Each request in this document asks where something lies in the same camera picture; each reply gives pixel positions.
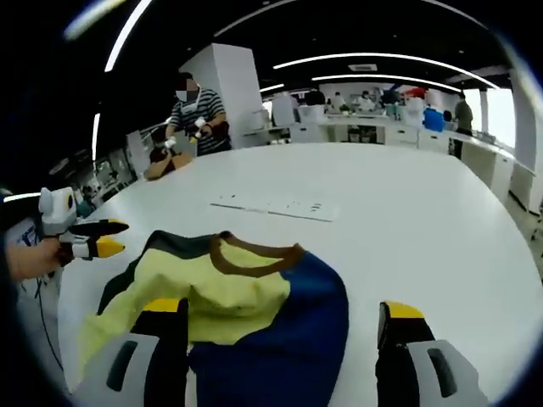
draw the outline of seated person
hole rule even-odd
[[[151,165],[143,174],[146,180],[158,180],[160,177],[184,167],[193,160],[189,153],[176,154],[171,148],[168,148],[164,132],[160,129],[151,133],[151,138],[153,139],[154,148],[149,154]]]

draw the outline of white tabletop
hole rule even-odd
[[[217,193],[326,198],[331,223],[208,205]],[[271,246],[300,243],[343,278],[350,332],[331,406],[377,405],[378,306],[419,308],[437,338],[479,371],[496,399],[520,372],[542,327],[543,289],[532,254],[494,194],[454,157],[358,144],[291,144],[196,158],[188,167],[136,183],[93,217],[130,224],[111,259],[76,260],[63,274],[59,342],[69,387],[77,333],[96,312],[106,282],[142,251],[150,233],[230,230]]]

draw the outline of white pillar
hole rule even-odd
[[[182,66],[203,87],[221,96],[234,148],[250,147],[253,112],[262,110],[262,97],[253,51],[232,45],[211,44]]]
[[[484,89],[481,91],[481,130],[489,132],[489,93]]]

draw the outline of white wall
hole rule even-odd
[[[249,124],[253,112],[262,110],[262,97],[253,51],[232,45],[213,44],[222,102],[230,124],[234,148],[250,146]]]
[[[513,90],[513,102],[515,103],[515,157],[518,161],[535,170],[535,113],[529,97],[520,86],[517,71],[511,71],[511,84]]]
[[[516,70],[511,71],[511,83],[516,116],[515,155],[518,161],[535,173],[530,182],[530,177],[525,175],[527,171],[515,171],[511,191],[526,208],[539,213],[543,199],[543,119],[535,113]]]
[[[181,67],[181,70],[190,72],[193,74],[194,80],[201,86],[213,89],[222,97],[213,45],[209,45],[197,53]]]
[[[248,132],[252,112],[262,110],[262,97],[253,51],[224,44],[211,44],[182,66],[203,87],[221,96],[230,125],[234,148],[250,147]]]

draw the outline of person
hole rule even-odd
[[[171,111],[171,119],[165,130],[165,137],[170,138],[182,128],[187,136],[194,136],[198,131],[198,156],[219,153],[232,149],[228,135],[227,114],[217,92],[201,87],[192,74],[180,72],[176,86],[179,99]],[[205,123],[197,127],[195,122],[202,117]]]
[[[324,113],[331,114],[333,113],[332,99],[326,101],[326,106],[324,107]]]
[[[12,282],[41,277],[60,267],[60,242],[46,237],[37,246],[7,246],[6,260]]]
[[[444,130],[454,130],[454,125],[452,123],[452,112],[450,110],[445,110],[443,112],[443,120],[445,121]]]
[[[154,148],[149,154],[150,166],[143,176],[146,180],[158,180],[173,170],[182,168],[189,164],[193,158],[189,153],[176,154],[171,148],[165,145],[165,133],[159,129],[151,133]]]
[[[333,110],[337,113],[341,111],[341,107],[345,106],[347,103],[345,99],[341,96],[341,93],[336,92],[335,96],[332,98],[332,107]]]
[[[473,113],[466,102],[466,95],[464,92],[460,94],[460,102],[456,104],[455,117],[457,122],[456,132],[471,136]]]
[[[360,110],[364,112],[370,112],[375,109],[375,103],[370,99],[370,94],[368,91],[362,92],[362,96],[358,98],[357,102]]]

